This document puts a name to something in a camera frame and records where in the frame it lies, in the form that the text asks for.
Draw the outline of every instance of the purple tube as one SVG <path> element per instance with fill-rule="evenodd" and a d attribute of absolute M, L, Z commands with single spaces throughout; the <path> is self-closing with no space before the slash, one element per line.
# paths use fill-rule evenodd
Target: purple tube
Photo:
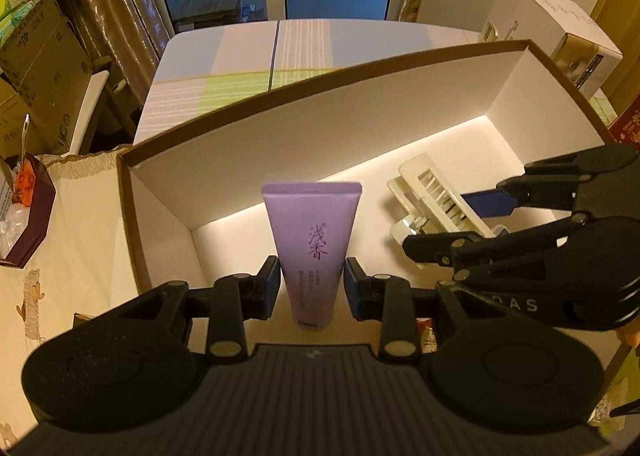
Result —
<path fill-rule="evenodd" d="M 326 328 L 353 228 L 359 183 L 265 183 L 262 197 L 293 320 Z"/>

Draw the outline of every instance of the plastic bag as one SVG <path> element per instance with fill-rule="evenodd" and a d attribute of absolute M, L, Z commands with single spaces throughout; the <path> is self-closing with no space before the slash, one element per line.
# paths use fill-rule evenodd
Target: plastic bag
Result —
<path fill-rule="evenodd" d="M 27 228 L 29 212 L 30 209 L 20 203 L 14 203 L 9 207 L 4 221 L 0 221 L 0 257 L 2 259 L 9 255 L 15 242 Z"/>

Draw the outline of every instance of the product box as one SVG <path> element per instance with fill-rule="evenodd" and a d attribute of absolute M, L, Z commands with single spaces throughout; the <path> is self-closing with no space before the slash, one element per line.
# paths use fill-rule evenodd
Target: product box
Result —
<path fill-rule="evenodd" d="M 20 21 L 0 48 L 0 67 L 28 107 L 44 145 L 30 152 L 68 151 L 92 68 L 56 0 L 39 0 Z M 14 108 L 0 106 L 0 111 L 24 119 L 18 116 L 24 106 L 13 103 Z"/>
<path fill-rule="evenodd" d="M 640 99 L 614 120 L 609 132 L 616 141 L 634 143 L 640 149 Z"/>
<path fill-rule="evenodd" d="M 531 39 L 587 99 L 622 60 L 613 41 L 571 0 L 494 0 L 479 39 Z"/>
<path fill-rule="evenodd" d="M 195 118 L 119 156 L 134 278 L 142 292 L 169 280 L 205 287 L 257 273 L 276 253 L 262 182 L 353 181 L 363 192 L 348 256 L 370 275 L 433 288 L 452 269 L 420 270 L 389 234 L 406 215 L 386 186 L 402 163 L 428 153 L 465 194 L 522 174 L 528 162 L 604 142 L 612 138 L 591 105 L 530 42 L 441 48 L 316 76 Z M 500 222 L 517 231 L 557 217 L 516 209 Z M 295 325 L 286 293 L 282 283 L 268 321 L 245 323 L 249 350 L 300 343 L 377 351 L 380 323 L 353 319 L 343 288 L 322 331 Z M 612 356 L 607 348 L 619 344 L 612 331 L 584 332 L 580 340 L 603 366 Z M 191 341 L 204 346 L 206 326 L 194 322 Z"/>
<path fill-rule="evenodd" d="M 0 0 L 0 46 L 8 39 L 37 0 Z"/>

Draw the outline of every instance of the white box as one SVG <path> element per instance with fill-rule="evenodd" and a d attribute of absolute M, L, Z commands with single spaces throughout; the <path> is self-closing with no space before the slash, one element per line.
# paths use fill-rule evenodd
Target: white box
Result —
<path fill-rule="evenodd" d="M 398 166 L 431 155 L 460 193 L 488 189 L 533 160 L 612 142 L 571 82 L 531 42 L 442 48 L 379 60 L 272 90 L 200 116 L 118 158 L 122 212 L 140 291 L 169 280 L 191 287 L 256 273 L 275 246 L 264 181 L 359 181 L 348 249 L 367 273 L 433 287 L 452 270 L 421 270 L 389 228 L 404 209 L 386 187 Z M 517 209 L 510 230 L 549 222 Z M 284 283 L 271 319 L 245 323 L 255 343 L 371 344 L 380 323 L 356 322 L 344 290 L 326 330 L 298 328 Z M 606 365 L 615 334 L 581 332 Z M 194 349 L 206 330 L 194 325 Z"/>
<path fill-rule="evenodd" d="M 613 41 L 571 0 L 494 0 L 479 39 L 534 41 L 586 98 L 622 60 Z"/>

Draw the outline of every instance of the table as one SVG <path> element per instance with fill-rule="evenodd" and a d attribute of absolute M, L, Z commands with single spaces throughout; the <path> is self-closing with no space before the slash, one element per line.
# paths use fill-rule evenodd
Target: table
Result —
<path fill-rule="evenodd" d="M 478 41 L 472 31 L 373 20 L 285 20 L 175 36 L 134 143 L 230 103 L 364 62 Z"/>

